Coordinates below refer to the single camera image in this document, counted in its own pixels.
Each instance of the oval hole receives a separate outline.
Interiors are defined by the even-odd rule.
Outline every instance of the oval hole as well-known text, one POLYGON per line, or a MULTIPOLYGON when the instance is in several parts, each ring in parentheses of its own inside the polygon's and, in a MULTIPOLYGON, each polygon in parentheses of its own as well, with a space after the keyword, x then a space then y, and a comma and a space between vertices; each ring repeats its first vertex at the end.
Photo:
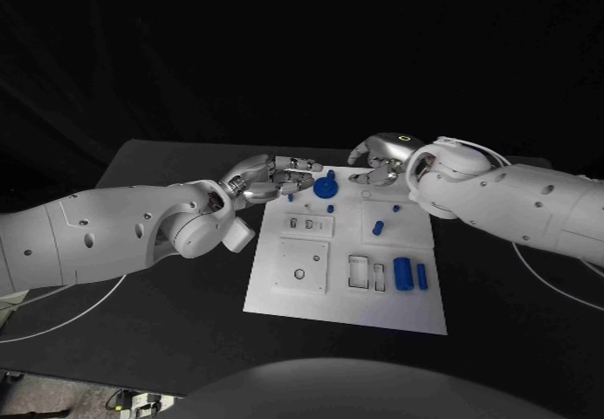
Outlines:
POLYGON ((546 195, 550 194, 550 191, 553 190, 553 185, 547 185, 541 190, 540 194, 546 195))
POLYGON ((135 233, 135 236, 136 236, 138 238, 141 238, 141 237, 142 237, 142 232, 143 232, 143 227, 142 227, 142 225, 138 223, 138 224, 133 226, 133 233, 135 233))
POLYGON ((89 249, 93 246, 93 234, 92 233, 86 233, 83 236, 83 244, 84 247, 89 249))

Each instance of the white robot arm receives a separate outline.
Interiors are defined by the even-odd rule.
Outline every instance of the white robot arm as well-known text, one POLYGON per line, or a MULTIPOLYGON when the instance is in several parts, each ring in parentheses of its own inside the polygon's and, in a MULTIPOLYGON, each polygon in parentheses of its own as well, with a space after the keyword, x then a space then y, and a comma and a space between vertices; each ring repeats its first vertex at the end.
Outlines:
POLYGON ((374 170, 351 182, 390 184, 404 173, 409 199, 439 218, 458 218, 494 236, 604 265, 604 185, 585 176, 510 164, 481 146, 448 137, 429 144, 376 134, 354 148, 374 170))
POLYGON ((0 296, 116 278, 220 242, 240 251, 253 232, 234 211, 306 189, 302 171, 321 165, 257 155, 218 182, 92 189, 0 215, 0 296))

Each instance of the black table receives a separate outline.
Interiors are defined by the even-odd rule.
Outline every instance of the black table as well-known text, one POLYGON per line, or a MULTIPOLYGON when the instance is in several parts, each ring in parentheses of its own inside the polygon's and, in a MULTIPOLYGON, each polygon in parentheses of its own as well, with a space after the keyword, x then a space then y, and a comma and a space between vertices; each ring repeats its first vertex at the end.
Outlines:
MULTIPOLYGON (((217 180, 250 155, 345 164, 345 150, 128 141, 99 188, 217 180)), ((240 211, 254 231, 262 206, 240 211)), ((448 336, 241 311, 256 239, 195 259, 168 257, 128 275, 109 299, 54 332, 0 345, 0 368, 187 395, 247 367, 305 357, 390 361, 456 375, 570 417, 599 417, 604 313, 528 274, 510 244, 459 221, 432 218, 448 336)), ((525 250, 551 283, 590 294, 599 277, 569 258, 525 250)), ((79 285, 14 314, 1 338, 44 330, 103 296, 115 279, 79 285)))

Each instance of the floor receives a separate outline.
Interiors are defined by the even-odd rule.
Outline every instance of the floor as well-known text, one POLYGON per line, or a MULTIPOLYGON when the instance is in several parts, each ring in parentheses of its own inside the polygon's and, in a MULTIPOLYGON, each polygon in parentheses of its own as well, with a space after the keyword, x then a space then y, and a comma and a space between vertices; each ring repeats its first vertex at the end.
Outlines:
POLYGON ((103 409, 113 392, 115 388, 27 375, 0 395, 0 415, 70 409, 68 419, 116 419, 119 414, 103 409))

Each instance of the blue cylinder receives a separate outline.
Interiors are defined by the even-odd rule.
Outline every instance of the blue cylinder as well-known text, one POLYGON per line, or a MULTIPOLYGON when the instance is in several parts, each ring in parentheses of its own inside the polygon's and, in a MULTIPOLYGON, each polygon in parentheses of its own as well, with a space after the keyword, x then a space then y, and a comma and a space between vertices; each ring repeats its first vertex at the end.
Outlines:
POLYGON ((335 172, 332 170, 328 170, 325 177, 314 181, 311 190, 314 195, 322 199, 328 199, 337 194, 335 172))
POLYGON ((380 235, 380 229, 383 228, 383 221, 377 221, 374 223, 374 227, 373 227, 373 235, 378 236, 380 235))
POLYGON ((393 283, 397 291, 412 290, 410 261, 407 258, 393 259, 393 283))
POLYGON ((417 283, 419 289, 425 291, 427 289, 427 279, 425 278, 425 264, 417 264, 417 283))

